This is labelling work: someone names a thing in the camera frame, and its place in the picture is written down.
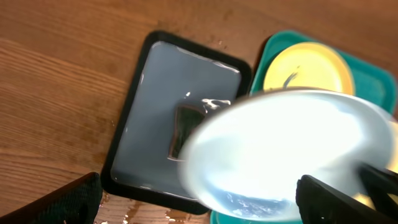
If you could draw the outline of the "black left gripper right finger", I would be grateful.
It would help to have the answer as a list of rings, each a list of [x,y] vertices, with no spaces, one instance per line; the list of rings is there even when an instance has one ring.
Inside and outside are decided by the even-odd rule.
[[[298,180],[295,201],[303,224],[397,223],[392,215],[373,210],[310,175]]]

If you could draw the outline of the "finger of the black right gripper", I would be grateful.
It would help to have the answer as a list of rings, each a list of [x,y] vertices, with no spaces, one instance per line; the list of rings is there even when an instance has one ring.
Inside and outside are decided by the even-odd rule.
[[[397,196],[397,173],[362,164],[358,168],[358,175],[376,211],[397,218],[397,202],[389,196]]]

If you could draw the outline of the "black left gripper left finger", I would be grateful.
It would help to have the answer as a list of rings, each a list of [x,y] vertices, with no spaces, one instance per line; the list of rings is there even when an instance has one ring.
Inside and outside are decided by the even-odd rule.
[[[1,224],[91,224],[103,195],[96,172],[73,182],[1,217]]]

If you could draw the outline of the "light blue plate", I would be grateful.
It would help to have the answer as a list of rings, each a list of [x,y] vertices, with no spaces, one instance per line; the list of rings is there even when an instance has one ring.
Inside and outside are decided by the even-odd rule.
[[[185,190],[218,213],[262,222],[299,220],[296,183],[311,175],[363,194],[356,168],[383,169],[395,146],[394,118],[334,91],[291,88],[239,100],[187,139],[178,167]]]

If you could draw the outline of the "green scrubbing sponge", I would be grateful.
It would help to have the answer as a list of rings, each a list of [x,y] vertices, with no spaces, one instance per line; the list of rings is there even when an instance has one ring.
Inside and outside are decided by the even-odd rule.
[[[174,131],[170,142],[168,159],[179,161],[185,141],[205,119],[206,113],[194,105],[179,104],[174,114]]]

